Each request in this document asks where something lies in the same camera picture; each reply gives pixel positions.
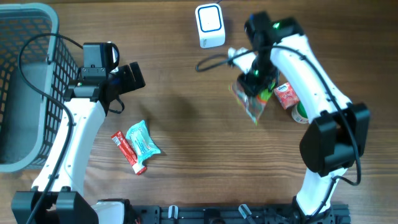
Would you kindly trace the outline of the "small red white packet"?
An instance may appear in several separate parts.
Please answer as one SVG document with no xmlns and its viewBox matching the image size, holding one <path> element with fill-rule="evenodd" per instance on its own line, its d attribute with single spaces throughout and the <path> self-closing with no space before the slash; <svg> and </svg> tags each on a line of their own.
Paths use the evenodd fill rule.
<svg viewBox="0 0 398 224">
<path fill-rule="evenodd" d="M 289 82 L 275 88 L 274 94 L 285 110 L 296 105 L 300 101 Z"/>
</svg>

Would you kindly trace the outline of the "green gummy candy bag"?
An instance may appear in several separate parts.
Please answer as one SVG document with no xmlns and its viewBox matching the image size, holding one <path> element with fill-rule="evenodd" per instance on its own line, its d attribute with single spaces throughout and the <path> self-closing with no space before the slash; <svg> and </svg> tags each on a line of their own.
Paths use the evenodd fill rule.
<svg viewBox="0 0 398 224">
<path fill-rule="evenodd" d="M 234 95 L 237 102 L 244 108 L 254 124 L 257 125 L 267 102 L 272 96 L 273 90 L 269 91 L 265 89 L 256 96 L 247 96 L 243 87 L 237 81 L 230 85 L 229 90 Z"/>
</svg>

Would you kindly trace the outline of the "mint green wipes pouch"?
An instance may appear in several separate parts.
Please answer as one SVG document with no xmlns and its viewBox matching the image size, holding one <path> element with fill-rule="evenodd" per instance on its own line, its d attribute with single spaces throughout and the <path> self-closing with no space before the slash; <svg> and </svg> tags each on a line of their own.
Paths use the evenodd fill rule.
<svg viewBox="0 0 398 224">
<path fill-rule="evenodd" d="M 161 153 L 161 150 L 150 137 L 144 120 L 131 126 L 127 131 L 126 138 L 131 141 L 137 154 L 137 162 L 140 164 L 143 164 L 146 159 L 153 155 Z"/>
</svg>

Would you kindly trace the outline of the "green lid spice jar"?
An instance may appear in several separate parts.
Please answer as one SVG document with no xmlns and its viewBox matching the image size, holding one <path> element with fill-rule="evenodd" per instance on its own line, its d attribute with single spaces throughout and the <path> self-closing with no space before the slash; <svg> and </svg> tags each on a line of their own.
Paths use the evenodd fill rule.
<svg viewBox="0 0 398 224">
<path fill-rule="evenodd" d="M 308 117 L 301 102 L 297 103 L 292 109 L 292 118 L 300 124 L 307 124 Z"/>
</svg>

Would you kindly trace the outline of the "red snack bar wrapper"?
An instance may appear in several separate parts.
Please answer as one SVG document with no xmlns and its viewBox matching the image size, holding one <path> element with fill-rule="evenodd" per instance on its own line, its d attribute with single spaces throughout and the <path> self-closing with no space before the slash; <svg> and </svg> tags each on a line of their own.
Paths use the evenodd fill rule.
<svg viewBox="0 0 398 224">
<path fill-rule="evenodd" d="M 143 174 L 147 168 L 138 162 L 138 157 L 133 148 L 128 143 L 127 139 L 125 138 L 124 134 L 121 131 L 114 133 L 111 136 L 111 139 L 117 145 L 119 150 L 123 153 L 124 157 L 127 159 L 129 164 L 131 165 L 134 173 L 136 175 Z"/>
</svg>

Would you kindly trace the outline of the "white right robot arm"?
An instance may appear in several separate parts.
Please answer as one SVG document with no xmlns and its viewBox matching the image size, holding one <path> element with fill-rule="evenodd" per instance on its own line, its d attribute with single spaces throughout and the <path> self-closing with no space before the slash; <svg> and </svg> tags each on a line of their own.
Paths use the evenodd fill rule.
<svg viewBox="0 0 398 224">
<path fill-rule="evenodd" d="M 300 144 L 307 171 L 294 198 L 297 221 L 317 222 L 330 211 L 330 198 L 338 181 L 361 182 L 360 157 L 364 153 L 370 111 L 354 104 L 330 80 L 314 56 L 296 19 L 272 21 L 266 12 L 252 14 L 244 24 L 252 45 L 233 58 L 243 74 L 238 77 L 247 96 L 274 90 L 283 74 L 307 114 L 309 126 Z"/>
</svg>

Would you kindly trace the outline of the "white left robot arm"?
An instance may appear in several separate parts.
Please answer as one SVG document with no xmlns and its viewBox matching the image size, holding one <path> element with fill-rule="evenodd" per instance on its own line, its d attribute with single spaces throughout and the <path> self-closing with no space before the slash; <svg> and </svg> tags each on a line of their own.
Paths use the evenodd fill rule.
<svg viewBox="0 0 398 224">
<path fill-rule="evenodd" d="M 85 43 L 83 68 L 62 91 L 60 101 L 47 95 L 62 113 L 50 154 L 28 191 L 18 191 L 11 209 L 18 223 L 137 223 L 128 199 L 83 198 L 88 159 L 99 128 L 120 95 L 144 87 L 136 62 L 119 66 L 112 42 Z"/>
</svg>

